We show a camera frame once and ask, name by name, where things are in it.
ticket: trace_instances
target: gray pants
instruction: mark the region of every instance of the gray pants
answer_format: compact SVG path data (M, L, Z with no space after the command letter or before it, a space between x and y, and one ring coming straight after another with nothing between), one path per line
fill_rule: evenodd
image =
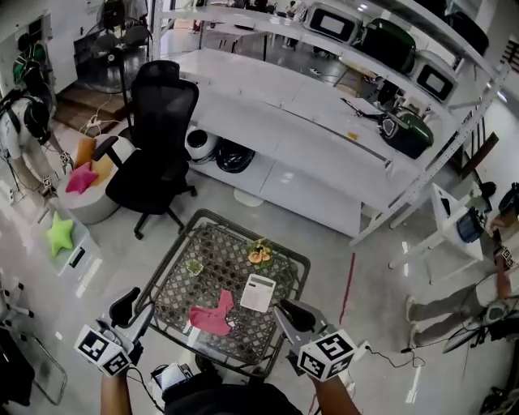
M443 300L429 304L413 304L409 317L412 321L423 321L450 314L444 321L433 324L423 332L414 335L414 343L424 345L445 336L467 319L480 315L485 310L478 302L475 285L469 285Z

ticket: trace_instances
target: pink cloth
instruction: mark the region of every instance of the pink cloth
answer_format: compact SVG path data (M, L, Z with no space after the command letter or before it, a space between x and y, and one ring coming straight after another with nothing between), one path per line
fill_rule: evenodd
M90 164L85 163L72 172L71 180L66 185L65 192L78 191L80 195L97 179L99 174L90 171Z
M220 293L220 301L217 308L189 307L189 321L193 327L204 330L217 336L227 336L230 326L225 321L225 316L233 309L233 296L226 289Z

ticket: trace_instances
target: orange cushion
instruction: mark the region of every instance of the orange cushion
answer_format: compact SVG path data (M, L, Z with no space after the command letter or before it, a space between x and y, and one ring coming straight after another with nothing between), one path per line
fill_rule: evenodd
M75 156L74 168L92 161L92 154L96 149L96 139L81 139L78 144L78 153Z
M110 176L110 173L112 173L113 167L114 163L108 154L105 154L99 161L93 161L91 171L97 173L98 176L90 186L97 186L104 182Z

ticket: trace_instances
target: green star pillow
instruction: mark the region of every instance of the green star pillow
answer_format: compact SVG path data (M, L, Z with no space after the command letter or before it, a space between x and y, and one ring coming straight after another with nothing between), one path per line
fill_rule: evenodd
M54 212L52 219L52 228L50 228L45 236L49 240L52 255L56 256L62 248L71 250L72 245L71 231L74 222L72 219L63 220L57 212Z

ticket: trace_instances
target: pink star pillow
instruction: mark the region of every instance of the pink star pillow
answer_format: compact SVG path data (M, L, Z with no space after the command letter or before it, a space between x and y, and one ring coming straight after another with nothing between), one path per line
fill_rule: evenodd
M71 180L68 182L65 189L67 193L78 191L81 195L88 189L92 182L97 179L99 174L90 171L91 163L92 162L89 161L72 172Z

